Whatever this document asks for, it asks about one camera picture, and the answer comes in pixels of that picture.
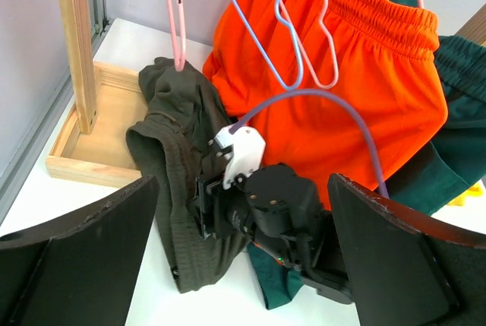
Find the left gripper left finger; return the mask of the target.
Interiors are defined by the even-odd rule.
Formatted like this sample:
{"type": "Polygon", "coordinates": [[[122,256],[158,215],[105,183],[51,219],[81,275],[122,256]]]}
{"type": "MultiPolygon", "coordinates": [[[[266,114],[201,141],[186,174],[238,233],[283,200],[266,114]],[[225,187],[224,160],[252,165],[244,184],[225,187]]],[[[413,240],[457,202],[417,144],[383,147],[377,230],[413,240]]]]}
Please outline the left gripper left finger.
{"type": "Polygon", "coordinates": [[[123,325],[156,209],[144,176],[53,220],[1,237],[3,325],[123,325]]]}

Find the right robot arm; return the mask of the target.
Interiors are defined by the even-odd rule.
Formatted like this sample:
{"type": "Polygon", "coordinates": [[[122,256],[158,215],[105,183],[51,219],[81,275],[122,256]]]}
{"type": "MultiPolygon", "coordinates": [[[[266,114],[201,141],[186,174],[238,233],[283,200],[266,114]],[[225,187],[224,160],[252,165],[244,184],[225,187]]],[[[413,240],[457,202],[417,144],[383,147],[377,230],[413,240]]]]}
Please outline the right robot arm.
{"type": "Polygon", "coordinates": [[[203,239],[240,234],[317,294],[349,305],[354,298],[330,211],[316,185],[278,163],[235,177],[223,187],[226,160],[209,154],[188,209],[203,239]]]}

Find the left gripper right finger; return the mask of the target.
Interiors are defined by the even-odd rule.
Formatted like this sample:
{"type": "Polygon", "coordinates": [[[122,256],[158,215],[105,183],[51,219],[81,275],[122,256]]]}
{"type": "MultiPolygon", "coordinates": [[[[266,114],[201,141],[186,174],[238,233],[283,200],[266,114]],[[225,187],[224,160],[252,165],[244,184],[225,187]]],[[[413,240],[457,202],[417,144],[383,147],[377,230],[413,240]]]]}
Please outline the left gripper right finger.
{"type": "Polygon", "coordinates": [[[483,325],[485,236],[332,174],[333,221],[362,325],[483,325]]]}

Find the pink wire hanger orange shorts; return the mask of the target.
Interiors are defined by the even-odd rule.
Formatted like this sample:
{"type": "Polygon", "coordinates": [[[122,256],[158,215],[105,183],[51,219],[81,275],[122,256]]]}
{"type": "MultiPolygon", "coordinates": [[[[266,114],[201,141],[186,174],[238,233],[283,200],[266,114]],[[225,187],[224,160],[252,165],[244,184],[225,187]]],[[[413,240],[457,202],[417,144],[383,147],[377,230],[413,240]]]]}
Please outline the pink wire hanger orange shorts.
{"type": "Polygon", "coordinates": [[[303,46],[302,41],[298,37],[298,34],[295,30],[295,27],[292,23],[292,19],[290,18],[290,15],[289,15],[286,7],[285,7],[284,2],[282,0],[275,0],[274,6],[273,6],[274,14],[275,14],[278,22],[280,22],[290,33],[292,45],[293,45],[293,48],[295,50],[295,56],[296,56],[297,63],[298,63],[297,81],[295,82],[295,84],[292,87],[288,87],[288,86],[285,85],[284,86],[285,89],[287,89],[287,88],[289,88],[290,90],[295,89],[301,83],[301,81],[303,79],[303,74],[304,74],[303,63],[306,64],[316,86],[318,86],[319,88],[325,89],[325,90],[329,90],[332,87],[336,86],[336,84],[339,80],[339,66],[338,66],[338,61],[337,61],[337,56],[336,56],[335,44],[334,44],[334,40],[333,40],[333,37],[332,37],[330,31],[327,29],[327,27],[325,26],[325,23],[323,21],[325,15],[327,13],[328,5],[329,5],[329,0],[323,0],[323,7],[322,7],[321,12],[320,12],[318,23],[320,25],[320,28],[321,28],[324,36],[327,39],[327,43],[328,43],[328,46],[329,46],[329,51],[330,51],[330,56],[331,56],[331,61],[332,61],[332,68],[333,68],[333,79],[328,84],[322,84],[320,82],[318,76],[317,76],[316,71],[314,70],[314,67],[312,65],[310,58],[308,57],[308,54],[306,53],[306,50],[303,46]]]}

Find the light blue wire hanger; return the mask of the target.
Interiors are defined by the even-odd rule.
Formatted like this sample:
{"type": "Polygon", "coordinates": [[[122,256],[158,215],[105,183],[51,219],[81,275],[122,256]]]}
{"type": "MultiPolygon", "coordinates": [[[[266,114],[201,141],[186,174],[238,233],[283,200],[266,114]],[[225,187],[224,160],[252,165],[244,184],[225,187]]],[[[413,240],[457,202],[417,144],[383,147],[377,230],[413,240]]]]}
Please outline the light blue wire hanger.
{"type": "Polygon", "coordinates": [[[230,0],[213,35],[203,72],[220,90],[258,84],[297,89],[305,76],[298,37],[277,5],[283,0],[230,0]]]}

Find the olive green shorts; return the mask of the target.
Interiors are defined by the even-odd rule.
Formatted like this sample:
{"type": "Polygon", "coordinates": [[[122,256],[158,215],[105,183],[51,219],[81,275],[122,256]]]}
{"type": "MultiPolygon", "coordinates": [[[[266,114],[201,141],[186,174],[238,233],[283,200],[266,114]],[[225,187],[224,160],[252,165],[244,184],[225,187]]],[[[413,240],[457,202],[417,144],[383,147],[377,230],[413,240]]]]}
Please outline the olive green shorts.
{"type": "Polygon", "coordinates": [[[138,82],[147,113],[127,130],[127,146],[141,174],[159,182],[155,221],[175,285],[197,291],[220,280],[248,244],[239,233],[202,239],[188,209],[197,177],[224,170],[209,141],[231,120],[216,88],[190,63],[176,71],[173,59],[158,57],[138,82]]]}

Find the yellow shorts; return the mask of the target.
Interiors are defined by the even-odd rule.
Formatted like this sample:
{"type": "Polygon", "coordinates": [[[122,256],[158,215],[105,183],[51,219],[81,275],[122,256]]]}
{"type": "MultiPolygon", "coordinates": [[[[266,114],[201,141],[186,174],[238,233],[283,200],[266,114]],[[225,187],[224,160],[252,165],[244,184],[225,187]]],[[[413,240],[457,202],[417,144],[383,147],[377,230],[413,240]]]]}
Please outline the yellow shorts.
{"type": "Polygon", "coordinates": [[[465,190],[461,195],[450,201],[447,205],[450,207],[464,207],[468,200],[483,198],[484,196],[484,184],[482,181],[478,181],[473,186],[465,190]]]}

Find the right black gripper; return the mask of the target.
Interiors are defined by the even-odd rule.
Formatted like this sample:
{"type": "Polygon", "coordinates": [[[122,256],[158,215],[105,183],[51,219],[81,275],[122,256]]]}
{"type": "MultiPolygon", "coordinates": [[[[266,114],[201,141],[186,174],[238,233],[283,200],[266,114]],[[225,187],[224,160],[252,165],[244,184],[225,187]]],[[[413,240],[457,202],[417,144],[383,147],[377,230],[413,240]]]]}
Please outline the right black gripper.
{"type": "Polygon", "coordinates": [[[223,188],[229,156],[228,152],[217,150],[203,158],[187,208],[204,240],[226,239],[241,234],[254,241],[257,225],[245,191],[248,177],[239,173],[235,181],[229,183],[228,189],[223,188]]]}

